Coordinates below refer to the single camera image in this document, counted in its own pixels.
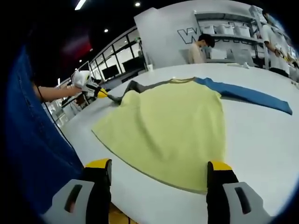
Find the blue apron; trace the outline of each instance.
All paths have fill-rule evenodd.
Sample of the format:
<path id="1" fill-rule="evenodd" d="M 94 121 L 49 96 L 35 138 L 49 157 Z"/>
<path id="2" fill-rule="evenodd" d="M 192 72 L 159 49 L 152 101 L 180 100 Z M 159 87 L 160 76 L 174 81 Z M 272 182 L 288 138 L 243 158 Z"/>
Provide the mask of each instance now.
<path id="1" fill-rule="evenodd" d="M 37 214 L 82 171 L 75 151 L 62 138 L 36 97 L 30 62 L 23 48 L 7 82 L 5 105 L 6 156 L 18 188 Z"/>

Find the table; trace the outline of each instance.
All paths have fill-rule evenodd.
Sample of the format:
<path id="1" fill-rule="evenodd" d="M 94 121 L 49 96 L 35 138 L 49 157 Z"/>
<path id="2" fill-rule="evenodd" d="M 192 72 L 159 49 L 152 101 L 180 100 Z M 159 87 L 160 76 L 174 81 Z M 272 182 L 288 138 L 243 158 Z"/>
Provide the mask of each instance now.
<path id="1" fill-rule="evenodd" d="M 226 121 L 229 164 L 239 181 L 251 186 L 276 215 L 292 195 L 299 174 L 299 91 L 290 79 L 268 70 L 238 68 L 226 64 L 180 65 L 146 72 L 134 78 L 143 85 L 189 77 L 210 77 L 251 88 L 286 100 L 293 115 L 267 107 L 221 100 Z M 110 91 L 121 96 L 128 82 Z M 112 202 L 142 224 L 205 224 L 206 197 L 162 184 L 130 167 L 92 133 L 100 118 L 114 110 L 110 99 L 97 99 L 63 127 L 83 164 L 112 159 Z"/>

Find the yellow t-shirt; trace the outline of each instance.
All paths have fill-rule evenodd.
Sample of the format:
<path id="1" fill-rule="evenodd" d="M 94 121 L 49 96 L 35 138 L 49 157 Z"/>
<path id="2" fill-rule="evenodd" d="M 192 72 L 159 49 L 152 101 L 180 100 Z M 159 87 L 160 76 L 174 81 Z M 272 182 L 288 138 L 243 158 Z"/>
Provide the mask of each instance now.
<path id="1" fill-rule="evenodd" d="M 206 191 L 207 162 L 223 161 L 220 94 L 194 81 L 129 91 L 92 131 L 127 164 L 171 186 Z"/>

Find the blue sleeve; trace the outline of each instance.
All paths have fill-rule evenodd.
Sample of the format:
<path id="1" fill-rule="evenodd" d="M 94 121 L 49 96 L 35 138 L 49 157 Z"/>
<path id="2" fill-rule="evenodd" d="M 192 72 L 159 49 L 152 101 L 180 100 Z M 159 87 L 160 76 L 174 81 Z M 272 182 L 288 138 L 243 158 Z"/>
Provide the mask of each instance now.
<path id="1" fill-rule="evenodd" d="M 211 90 L 219 92 L 224 97 L 241 99 L 243 101 L 247 101 L 261 106 L 266 106 L 292 115 L 292 110 L 287 102 L 267 95 L 265 93 L 243 88 L 237 85 L 216 83 L 210 78 L 196 78 L 195 82 L 205 85 L 209 87 Z"/>

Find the white shirt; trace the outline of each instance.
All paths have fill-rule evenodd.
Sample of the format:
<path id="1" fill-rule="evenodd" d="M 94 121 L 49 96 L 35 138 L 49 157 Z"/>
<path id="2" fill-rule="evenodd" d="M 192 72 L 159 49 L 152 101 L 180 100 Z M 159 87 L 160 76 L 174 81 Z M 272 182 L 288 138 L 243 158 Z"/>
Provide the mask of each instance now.
<path id="1" fill-rule="evenodd" d="M 265 24 L 262 28 L 263 41 L 268 41 L 271 45 L 278 50 L 281 50 L 285 56 L 288 55 L 288 44 L 284 35 L 276 28 L 272 28 L 270 25 Z M 271 68 L 277 68 L 284 70 L 287 74 L 290 74 L 290 68 L 288 62 L 282 57 L 277 57 L 274 52 L 269 51 L 271 60 Z"/>
<path id="2" fill-rule="evenodd" d="M 190 64 L 201 64 L 205 63 L 205 56 L 197 44 L 193 43 L 189 49 L 189 63 Z"/>

